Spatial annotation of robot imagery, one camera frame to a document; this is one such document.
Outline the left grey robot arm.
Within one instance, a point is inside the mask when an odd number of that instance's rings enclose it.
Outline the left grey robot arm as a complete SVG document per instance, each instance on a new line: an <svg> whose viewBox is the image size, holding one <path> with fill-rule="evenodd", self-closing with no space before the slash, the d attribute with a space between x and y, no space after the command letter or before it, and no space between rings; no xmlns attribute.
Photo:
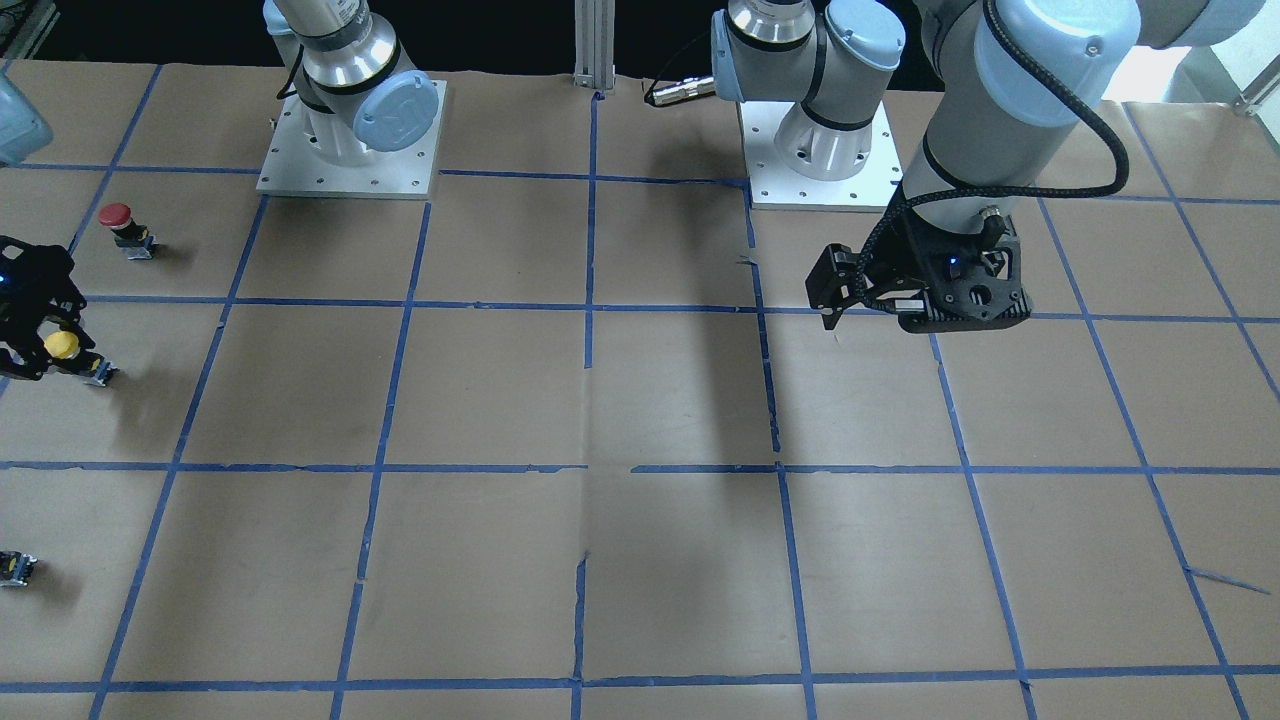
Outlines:
<svg viewBox="0 0 1280 720"><path fill-rule="evenodd" d="M1260 1L919 1L943 96L860 250L826 246L805 290L824 328L860 305L910 333L997 331L1032 315L1012 208L1121 191L1130 158L1097 105L1137 46L1222 42ZM796 172L859 169L906 31L878 1L731 1L710 22L717 94L790 105Z"/></svg>

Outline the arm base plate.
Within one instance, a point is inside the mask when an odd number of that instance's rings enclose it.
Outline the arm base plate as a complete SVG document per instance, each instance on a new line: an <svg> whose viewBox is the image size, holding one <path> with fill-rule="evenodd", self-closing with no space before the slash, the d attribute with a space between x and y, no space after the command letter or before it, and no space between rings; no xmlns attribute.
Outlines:
<svg viewBox="0 0 1280 720"><path fill-rule="evenodd" d="M755 208L881 214L899 187L884 105L854 131L818 126L796 102L741 102L739 115Z"/></svg>
<svg viewBox="0 0 1280 720"><path fill-rule="evenodd" d="M448 83L431 82L440 106L424 137L394 152L367 149L332 114L288 97L256 190L273 197L422 200L431 196Z"/></svg>

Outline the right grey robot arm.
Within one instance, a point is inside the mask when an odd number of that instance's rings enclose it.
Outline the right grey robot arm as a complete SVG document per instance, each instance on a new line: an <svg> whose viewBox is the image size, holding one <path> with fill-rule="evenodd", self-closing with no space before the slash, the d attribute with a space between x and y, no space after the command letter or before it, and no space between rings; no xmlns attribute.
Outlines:
<svg viewBox="0 0 1280 720"><path fill-rule="evenodd" d="M425 200L445 85L411 61L389 20L365 1L266 1L262 18L289 74L259 173L268 197ZM61 245L3 238L3 374L115 373L84 331L86 299Z"/></svg>

